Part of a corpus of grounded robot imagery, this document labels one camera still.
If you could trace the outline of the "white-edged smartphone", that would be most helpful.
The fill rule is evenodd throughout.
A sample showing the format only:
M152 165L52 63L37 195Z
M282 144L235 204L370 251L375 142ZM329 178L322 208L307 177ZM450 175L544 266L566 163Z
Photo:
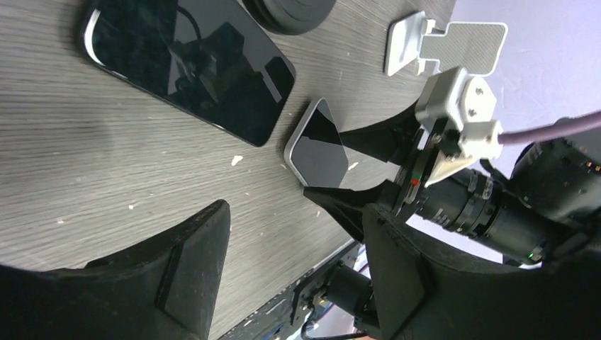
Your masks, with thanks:
M283 158L305 187L340 186L349 160L325 98L308 105L286 143Z

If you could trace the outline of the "white folding phone stand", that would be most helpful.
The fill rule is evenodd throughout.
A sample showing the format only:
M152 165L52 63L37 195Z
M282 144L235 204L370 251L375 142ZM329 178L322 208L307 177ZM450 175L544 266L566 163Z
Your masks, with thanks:
M495 71L508 32L505 23L452 21L444 30L435 24L424 11L392 23L383 73L391 77L413 61L417 75L427 62L433 62L437 72L463 67L469 74L487 77Z

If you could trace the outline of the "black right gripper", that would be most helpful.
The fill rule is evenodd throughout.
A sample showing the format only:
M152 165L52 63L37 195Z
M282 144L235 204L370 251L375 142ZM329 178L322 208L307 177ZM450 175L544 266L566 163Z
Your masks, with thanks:
M395 183L385 180L363 191L320 187L303 190L306 198L326 210L357 242L364 241L363 213L368 205L384 207L404 221L423 205L420 195L441 154L439 144L449 119L435 119L421 147L426 129L417 121L415 109L416 105L411 105L387 120L340 133L345 147L399 165Z

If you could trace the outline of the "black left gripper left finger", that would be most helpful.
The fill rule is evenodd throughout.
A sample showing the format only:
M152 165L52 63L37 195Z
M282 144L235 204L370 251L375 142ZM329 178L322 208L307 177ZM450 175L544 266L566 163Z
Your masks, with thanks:
M224 200L80 269L1 267L2 339L207 339L230 238Z

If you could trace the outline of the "small black smartphone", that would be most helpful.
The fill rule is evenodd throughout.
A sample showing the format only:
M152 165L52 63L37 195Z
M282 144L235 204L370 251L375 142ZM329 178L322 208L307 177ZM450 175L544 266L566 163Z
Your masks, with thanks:
M88 1L76 42L99 69L255 147L296 80L236 1Z

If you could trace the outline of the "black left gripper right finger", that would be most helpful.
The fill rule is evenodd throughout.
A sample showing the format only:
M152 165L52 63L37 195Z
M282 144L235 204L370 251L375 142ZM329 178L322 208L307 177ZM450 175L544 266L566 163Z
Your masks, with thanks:
M504 266L363 214L381 339L599 339L600 248L535 269Z

